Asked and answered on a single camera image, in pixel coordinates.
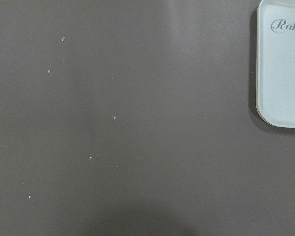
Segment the cream rabbit tray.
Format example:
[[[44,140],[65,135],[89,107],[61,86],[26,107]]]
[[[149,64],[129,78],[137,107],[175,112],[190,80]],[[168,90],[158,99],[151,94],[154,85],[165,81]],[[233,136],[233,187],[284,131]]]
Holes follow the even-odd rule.
[[[266,123],[295,129],[295,0],[258,6],[256,108]]]

